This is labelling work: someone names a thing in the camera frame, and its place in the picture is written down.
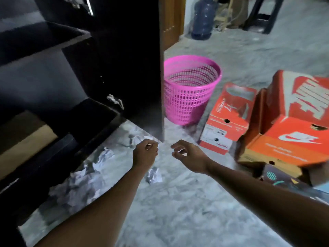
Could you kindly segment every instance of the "black stool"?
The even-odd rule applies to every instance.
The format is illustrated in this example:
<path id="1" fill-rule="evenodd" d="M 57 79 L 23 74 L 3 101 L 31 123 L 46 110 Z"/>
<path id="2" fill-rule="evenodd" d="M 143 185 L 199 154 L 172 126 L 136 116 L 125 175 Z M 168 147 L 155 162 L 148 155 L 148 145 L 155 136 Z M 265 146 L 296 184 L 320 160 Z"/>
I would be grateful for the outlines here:
<path id="1" fill-rule="evenodd" d="M 283 1 L 284 0 L 275 0 L 275 5 L 272 10 L 272 14 L 266 15 L 258 13 L 261 9 L 264 0 L 256 0 L 255 5 L 250 13 L 250 16 L 245 21 L 243 30 L 247 31 L 250 29 L 250 27 L 257 26 L 264 29 L 262 32 L 263 34 L 269 34 L 274 26 L 276 17 L 278 16 Z"/>

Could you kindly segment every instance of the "white wall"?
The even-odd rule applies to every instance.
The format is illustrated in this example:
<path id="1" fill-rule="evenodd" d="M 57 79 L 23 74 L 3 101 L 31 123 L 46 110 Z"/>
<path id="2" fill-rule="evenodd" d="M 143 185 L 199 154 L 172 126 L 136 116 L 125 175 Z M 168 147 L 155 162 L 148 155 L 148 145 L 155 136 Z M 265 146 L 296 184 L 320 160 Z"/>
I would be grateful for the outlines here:
<path id="1" fill-rule="evenodd" d="M 198 0 L 186 0 L 184 17 L 184 34 L 188 34 L 193 22 L 194 5 Z"/>

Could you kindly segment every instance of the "pink waste basket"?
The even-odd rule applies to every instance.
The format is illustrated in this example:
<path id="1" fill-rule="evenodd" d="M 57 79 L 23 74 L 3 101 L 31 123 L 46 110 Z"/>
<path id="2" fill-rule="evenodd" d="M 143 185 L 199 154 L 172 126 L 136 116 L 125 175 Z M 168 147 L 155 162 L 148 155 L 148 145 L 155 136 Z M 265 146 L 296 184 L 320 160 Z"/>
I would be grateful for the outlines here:
<path id="1" fill-rule="evenodd" d="M 206 57 L 182 55 L 167 59 L 164 73 L 168 120 L 177 125 L 197 123 L 222 77 L 220 67 Z"/>

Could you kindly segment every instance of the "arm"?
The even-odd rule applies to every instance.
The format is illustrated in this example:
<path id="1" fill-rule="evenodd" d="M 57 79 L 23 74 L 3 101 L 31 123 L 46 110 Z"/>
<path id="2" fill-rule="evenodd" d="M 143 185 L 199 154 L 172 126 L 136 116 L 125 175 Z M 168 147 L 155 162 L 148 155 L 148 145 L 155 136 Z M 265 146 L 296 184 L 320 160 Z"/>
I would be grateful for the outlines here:
<path id="1" fill-rule="evenodd" d="M 329 206 L 222 166 L 186 141 L 171 147 L 172 155 L 188 169 L 215 179 L 293 246 L 329 244 Z"/>
<path id="2" fill-rule="evenodd" d="M 53 229 L 35 247 L 114 246 L 138 185 L 153 165 L 157 151 L 155 141 L 138 144 L 132 168 L 104 195 Z"/>

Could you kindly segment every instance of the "size label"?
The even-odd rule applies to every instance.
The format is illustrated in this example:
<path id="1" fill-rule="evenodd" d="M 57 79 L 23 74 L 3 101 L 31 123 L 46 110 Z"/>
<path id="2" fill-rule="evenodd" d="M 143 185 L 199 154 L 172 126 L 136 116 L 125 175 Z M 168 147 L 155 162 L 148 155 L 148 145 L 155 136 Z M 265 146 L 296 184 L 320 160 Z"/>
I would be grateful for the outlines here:
<path id="1" fill-rule="evenodd" d="M 206 125 L 203 129 L 200 140 L 215 145 L 221 149 L 228 150 L 232 145 L 232 140 L 225 138 L 226 131 L 211 125 Z"/>

